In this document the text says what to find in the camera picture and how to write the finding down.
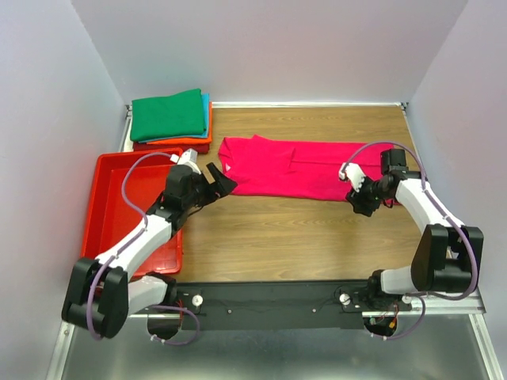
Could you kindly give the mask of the pink t shirt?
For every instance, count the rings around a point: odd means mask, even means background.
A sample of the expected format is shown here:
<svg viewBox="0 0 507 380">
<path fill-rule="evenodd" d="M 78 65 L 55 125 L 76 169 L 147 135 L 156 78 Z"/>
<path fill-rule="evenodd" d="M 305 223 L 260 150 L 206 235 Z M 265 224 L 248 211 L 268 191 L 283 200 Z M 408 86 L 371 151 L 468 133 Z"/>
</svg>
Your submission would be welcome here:
<svg viewBox="0 0 507 380">
<path fill-rule="evenodd" d="M 351 186 L 341 181 L 343 163 L 362 142 L 308 142 L 226 137 L 219 147 L 224 174 L 237 196 L 277 196 L 345 201 Z"/>
</svg>

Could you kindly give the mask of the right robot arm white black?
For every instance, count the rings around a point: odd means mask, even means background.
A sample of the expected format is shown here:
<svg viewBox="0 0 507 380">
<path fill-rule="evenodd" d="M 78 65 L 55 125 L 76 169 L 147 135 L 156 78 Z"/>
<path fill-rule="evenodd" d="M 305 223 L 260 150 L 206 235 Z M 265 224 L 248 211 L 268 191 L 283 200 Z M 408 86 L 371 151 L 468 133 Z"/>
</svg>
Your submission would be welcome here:
<svg viewBox="0 0 507 380">
<path fill-rule="evenodd" d="M 393 201 L 409 212 L 421 232 L 411 264 L 398 269 L 380 269 L 368 278 L 366 304 L 382 310 L 393 297 L 435 296 L 458 301 L 478 285 L 484 235 L 455 217 L 431 189 L 422 164 L 411 170 L 406 164 L 410 150 L 401 144 L 380 155 L 381 177 L 373 180 L 354 163 L 339 170 L 341 181 L 350 183 L 346 195 L 353 212 L 370 217 Z"/>
</svg>

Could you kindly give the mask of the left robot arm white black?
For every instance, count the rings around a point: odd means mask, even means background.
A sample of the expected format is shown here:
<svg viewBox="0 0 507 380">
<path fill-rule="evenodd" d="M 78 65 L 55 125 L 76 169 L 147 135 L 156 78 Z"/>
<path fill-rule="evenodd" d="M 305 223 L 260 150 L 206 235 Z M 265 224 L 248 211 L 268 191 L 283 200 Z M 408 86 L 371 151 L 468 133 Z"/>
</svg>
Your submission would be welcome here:
<svg viewBox="0 0 507 380">
<path fill-rule="evenodd" d="M 74 264 L 61 311 L 63 321 L 87 329 L 96 340 L 111 339 L 130 314 L 148 306 L 159 313 L 174 307 L 176 295 L 169 281 L 156 274 L 138 281 L 132 277 L 182 229 L 193 208 L 201 209 L 237 188 L 214 164 L 207 168 L 213 182 L 192 163 L 174 165 L 164 189 L 131 232 L 94 259 L 83 257 Z"/>
</svg>

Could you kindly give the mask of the folded dark red t shirt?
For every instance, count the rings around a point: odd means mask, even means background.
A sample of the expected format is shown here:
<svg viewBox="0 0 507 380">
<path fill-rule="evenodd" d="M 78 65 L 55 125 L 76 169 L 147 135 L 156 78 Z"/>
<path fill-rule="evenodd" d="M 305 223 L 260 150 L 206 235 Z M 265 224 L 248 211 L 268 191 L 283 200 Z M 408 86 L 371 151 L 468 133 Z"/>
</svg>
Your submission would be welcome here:
<svg viewBox="0 0 507 380">
<path fill-rule="evenodd" d="M 194 149 L 198 154 L 207 154 L 209 151 L 209 144 L 148 144 L 148 143 L 133 143 L 134 151 L 143 150 L 169 150 L 169 149 L 181 149 L 186 151 L 188 149 Z"/>
</svg>

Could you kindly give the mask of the folded orange t shirt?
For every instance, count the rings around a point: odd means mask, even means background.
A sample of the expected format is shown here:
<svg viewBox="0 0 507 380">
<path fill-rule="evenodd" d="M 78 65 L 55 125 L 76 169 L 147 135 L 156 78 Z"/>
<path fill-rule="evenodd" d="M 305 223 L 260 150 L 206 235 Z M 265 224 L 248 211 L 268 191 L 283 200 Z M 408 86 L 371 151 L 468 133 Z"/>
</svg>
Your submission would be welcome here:
<svg viewBox="0 0 507 380">
<path fill-rule="evenodd" d="M 147 142 L 149 147 L 157 147 L 159 148 L 162 145 L 171 145 L 171 146 L 180 146 L 180 145 L 210 145 L 212 142 L 212 103 L 208 102 L 208 110 L 205 112 L 205 116 L 207 117 L 207 130 L 206 134 L 203 138 L 190 138 L 190 137 L 180 137 L 180 138 L 171 138 L 171 139 L 163 139 L 157 140 L 153 142 Z"/>
</svg>

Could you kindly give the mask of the folded green t shirt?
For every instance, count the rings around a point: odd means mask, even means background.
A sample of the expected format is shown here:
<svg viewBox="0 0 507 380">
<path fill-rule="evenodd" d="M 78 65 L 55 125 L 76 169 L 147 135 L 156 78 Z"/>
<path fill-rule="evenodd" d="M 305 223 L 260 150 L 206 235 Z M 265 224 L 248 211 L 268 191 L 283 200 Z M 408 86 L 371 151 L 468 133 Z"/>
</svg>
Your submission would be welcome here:
<svg viewBox="0 0 507 380">
<path fill-rule="evenodd" d="M 201 135 L 205 128 L 201 89 L 132 101 L 133 142 Z"/>
</svg>

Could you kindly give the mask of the folded blue t shirt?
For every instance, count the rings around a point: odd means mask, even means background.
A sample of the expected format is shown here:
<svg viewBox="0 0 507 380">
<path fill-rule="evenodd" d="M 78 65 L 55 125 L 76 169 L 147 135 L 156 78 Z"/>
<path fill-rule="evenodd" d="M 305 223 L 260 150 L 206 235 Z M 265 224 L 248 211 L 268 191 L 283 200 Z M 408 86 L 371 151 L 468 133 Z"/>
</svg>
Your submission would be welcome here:
<svg viewBox="0 0 507 380">
<path fill-rule="evenodd" d="M 206 134 L 206 130 L 207 130 L 207 117 L 205 116 L 205 112 L 208 110 L 208 102 L 210 101 L 210 95 L 208 93 L 202 93 L 201 94 L 201 100 L 202 100 L 202 105 L 203 105 L 203 113 L 204 113 L 204 122 L 205 122 L 205 129 L 204 129 L 204 132 L 201 133 L 200 135 L 186 135 L 186 136 L 177 136 L 177 137 L 170 137 L 170 138 L 167 138 L 167 139 L 171 139 L 171 138 L 180 138 L 180 137 L 190 137 L 190 138 L 203 138 Z M 152 139 L 152 140 L 145 140 L 143 141 L 143 143 L 148 143 L 148 142 L 153 142 L 153 141 L 157 141 L 157 140 L 163 140 L 163 139 Z"/>
</svg>

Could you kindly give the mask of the red plastic bin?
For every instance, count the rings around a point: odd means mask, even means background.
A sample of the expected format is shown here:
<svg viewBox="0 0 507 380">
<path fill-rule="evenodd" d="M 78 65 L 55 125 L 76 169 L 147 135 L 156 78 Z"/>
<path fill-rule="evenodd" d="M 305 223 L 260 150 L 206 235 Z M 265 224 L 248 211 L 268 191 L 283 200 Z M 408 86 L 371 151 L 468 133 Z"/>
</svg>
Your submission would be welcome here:
<svg viewBox="0 0 507 380">
<path fill-rule="evenodd" d="M 121 185 L 134 163 L 146 155 L 145 151 L 102 154 L 98 157 L 82 239 L 81 257 L 90 259 L 112 248 L 141 221 L 138 212 L 123 200 Z M 166 184 L 166 177 L 174 163 L 167 157 L 154 156 L 139 163 L 126 184 L 128 198 L 146 210 Z M 149 272 L 173 275 L 183 264 L 183 233 L 178 232 L 155 250 L 135 272 L 142 277 Z"/>
</svg>

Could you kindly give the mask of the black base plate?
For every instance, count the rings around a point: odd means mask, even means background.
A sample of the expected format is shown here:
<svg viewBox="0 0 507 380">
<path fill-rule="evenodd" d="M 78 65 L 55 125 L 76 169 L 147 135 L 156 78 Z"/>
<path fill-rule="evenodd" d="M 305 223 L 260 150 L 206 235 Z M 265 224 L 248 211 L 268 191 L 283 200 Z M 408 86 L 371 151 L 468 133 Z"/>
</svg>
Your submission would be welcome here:
<svg viewBox="0 0 507 380">
<path fill-rule="evenodd" d="M 394 315 L 410 309 L 352 313 L 331 300 L 340 286 L 367 287 L 366 280 L 179 283 L 180 305 L 193 312 L 152 309 L 149 333 L 170 338 L 176 333 L 219 330 L 362 329 L 370 316 L 387 327 Z"/>
</svg>

